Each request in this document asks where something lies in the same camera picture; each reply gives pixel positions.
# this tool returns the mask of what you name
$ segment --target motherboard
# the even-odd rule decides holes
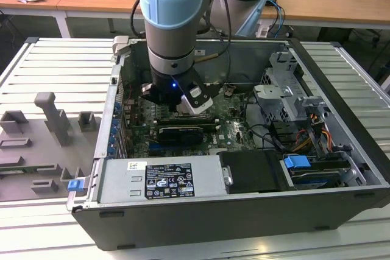
[[[243,118],[244,95],[222,91],[213,106],[199,116],[190,116],[180,107],[171,112],[168,106],[134,99],[126,120],[129,156],[216,155],[255,149]],[[182,139],[178,138],[183,131]]]

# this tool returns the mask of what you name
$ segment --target yellow wire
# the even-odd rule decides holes
[[[297,146],[295,149],[293,149],[292,151],[293,151],[293,152],[296,152],[297,150],[300,150],[301,148],[303,148],[303,147],[305,147],[306,145],[308,145],[310,142],[311,142],[311,139],[308,138],[308,139],[306,139],[303,143],[301,143],[299,146]]]

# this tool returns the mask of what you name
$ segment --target wire bundle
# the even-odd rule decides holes
[[[332,150],[332,136],[325,128],[321,130],[321,133],[324,134],[327,138],[327,148],[331,152]]]

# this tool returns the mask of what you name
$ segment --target aluminum profile table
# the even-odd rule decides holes
[[[341,47],[330,43],[303,42],[302,45],[327,76],[385,154],[390,158],[390,97]],[[320,95],[305,76],[314,95]]]
[[[58,93],[58,107],[64,108],[68,115],[76,115],[76,109],[79,111],[80,108],[101,115],[113,64],[111,43],[111,39],[41,38],[36,44],[25,44],[0,77],[0,97],[3,99],[0,114],[7,109],[23,107],[29,119],[41,118],[42,113],[33,109],[36,107],[27,98],[28,94],[52,90]],[[390,109],[385,93],[343,49],[334,48],[330,43],[303,45],[386,151],[390,141],[386,137]],[[17,94],[21,100],[13,102],[5,97],[8,94]],[[333,231],[105,252],[99,250],[77,224],[66,210],[65,202],[66,199],[50,199],[0,203],[0,258],[390,258],[390,205],[367,210]]]

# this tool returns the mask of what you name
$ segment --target wooden table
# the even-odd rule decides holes
[[[286,11],[285,24],[297,26],[390,28],[390,0],[278,0]],[[266,7],[261,18],[274,19]]]
[[[135,0],[45,0],[23,4],[0,0],[0,9],[10,15],[44,15],[57,20],[62,37],[71,37],[66,18],[129,19]],[[390,29],[390,0],[278,0],[285,9],[285,24],[296,26]],[[140,11],[135,16],[142,18]],[[261,26],[269,26],[276,17],[275,8],[265,7]]]

